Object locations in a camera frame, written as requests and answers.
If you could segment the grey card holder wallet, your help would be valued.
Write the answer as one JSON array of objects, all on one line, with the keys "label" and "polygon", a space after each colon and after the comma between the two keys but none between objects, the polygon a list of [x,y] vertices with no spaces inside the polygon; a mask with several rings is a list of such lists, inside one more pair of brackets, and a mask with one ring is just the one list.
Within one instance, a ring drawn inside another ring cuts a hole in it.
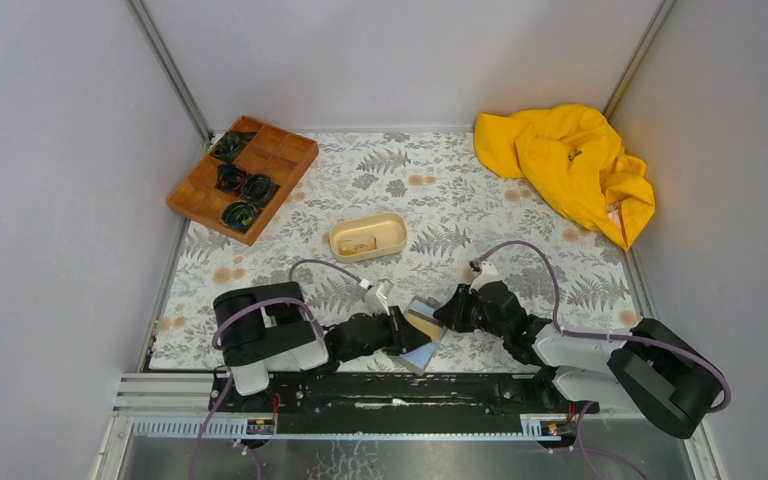
[{"label": "grey card holder wallet", "polygon": [[400,366],[416,375],[424,375],[440,346],[447,328],[434,317],[436,309],[415,296],[404,313],[407,327],[402,342],[403,352],[391,355]]}]

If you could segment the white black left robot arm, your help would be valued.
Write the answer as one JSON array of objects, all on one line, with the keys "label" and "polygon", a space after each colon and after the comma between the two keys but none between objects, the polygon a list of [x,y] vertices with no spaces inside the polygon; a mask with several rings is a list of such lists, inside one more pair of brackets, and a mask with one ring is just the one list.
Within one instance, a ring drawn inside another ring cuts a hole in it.
[{"label": "white black left robot arm", "polygon": [[237,393],[249,396],[266,390],[275,367],[330,373],[376,352],[400,356],[432,343],[431,336],[389,304],[390,281],[362,280],[359,285],[367,311],[327,328],[316,320],[294,281],[216,297],[212,346],[221,352]]}]

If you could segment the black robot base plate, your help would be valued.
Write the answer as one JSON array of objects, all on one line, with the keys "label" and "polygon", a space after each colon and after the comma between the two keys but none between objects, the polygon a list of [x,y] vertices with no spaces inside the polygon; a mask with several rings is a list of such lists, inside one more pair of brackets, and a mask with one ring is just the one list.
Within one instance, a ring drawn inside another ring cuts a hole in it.
[{"label": "black robot base plate", "polygon": [[291,373],[242,395],[212,378],[208,405],[264,415],[280,434],[563,435],[584,407],[544,374]]}]

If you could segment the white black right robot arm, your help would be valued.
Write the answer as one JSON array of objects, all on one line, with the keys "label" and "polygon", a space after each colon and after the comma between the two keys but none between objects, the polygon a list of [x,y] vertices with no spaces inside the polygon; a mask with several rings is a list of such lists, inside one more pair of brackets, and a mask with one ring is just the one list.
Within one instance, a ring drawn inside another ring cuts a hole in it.
[{"label": "white black right robot arm", "polygon": [[655,319],[615,333],[563,330],[527,313],[501,281],[459,285],[433,316],[450,330],[500,338],[563,399],[637,411],[676,438],[689,438],[706,414],[731,400],[722,373]]}]

